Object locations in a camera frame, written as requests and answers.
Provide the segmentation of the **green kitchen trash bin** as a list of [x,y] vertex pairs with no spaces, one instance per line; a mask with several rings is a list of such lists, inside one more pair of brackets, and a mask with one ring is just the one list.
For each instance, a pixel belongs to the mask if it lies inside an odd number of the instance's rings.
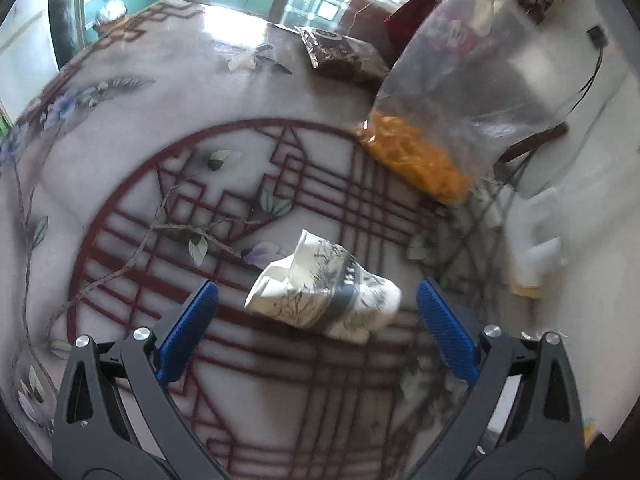
[[96,14],[93,29],[102,37],[128,18],[127,8],[122,0],[108,0]]

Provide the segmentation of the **crumpled white paper cup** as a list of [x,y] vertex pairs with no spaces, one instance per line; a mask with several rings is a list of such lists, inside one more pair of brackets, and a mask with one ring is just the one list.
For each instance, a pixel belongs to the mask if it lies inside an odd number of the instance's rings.
[[258,276],[244,308],[298,330],[365,344],[396,318],[400,288],[344,247],[303,230],[292,255]]

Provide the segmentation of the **floral patterned tablecloth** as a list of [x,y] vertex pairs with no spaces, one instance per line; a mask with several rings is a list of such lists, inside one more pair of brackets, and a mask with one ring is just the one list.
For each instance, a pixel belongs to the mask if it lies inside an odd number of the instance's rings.
[[[482,282],[434,205],[352,136],[366,90],[316,75],[295,32],[160,0],[78,54],[1,137],[1,404],[52,460],[68,352],[129,335],[204,281],[219,310],[171,394],[237,479],[399,479],[457,404],[416,315],[430,271]],[[309,231],[404,293],[367,344],[247,311]]]

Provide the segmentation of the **clear bag orange snacks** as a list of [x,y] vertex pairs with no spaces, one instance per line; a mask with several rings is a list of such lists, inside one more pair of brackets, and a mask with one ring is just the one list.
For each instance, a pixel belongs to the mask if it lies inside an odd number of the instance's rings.
[[516,0],[440,0],[355,134],[378,162],[455,205],[508,148],[559,125],[572,94]]

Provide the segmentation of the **white refrigerator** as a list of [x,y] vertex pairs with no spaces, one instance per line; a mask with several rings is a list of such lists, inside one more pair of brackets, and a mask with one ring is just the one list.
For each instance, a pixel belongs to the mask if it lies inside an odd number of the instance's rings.
[[1,107],[16,122],[58,73],[49,0],[16,0],[1,25]]

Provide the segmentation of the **dark patterned packet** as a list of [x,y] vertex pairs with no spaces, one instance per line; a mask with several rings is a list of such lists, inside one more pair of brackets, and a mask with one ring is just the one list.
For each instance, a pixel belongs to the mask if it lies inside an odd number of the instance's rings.
[[297,31],[312,68],[323,76],[378,87],[388,74],[382,56],[368,42],[317,27]]

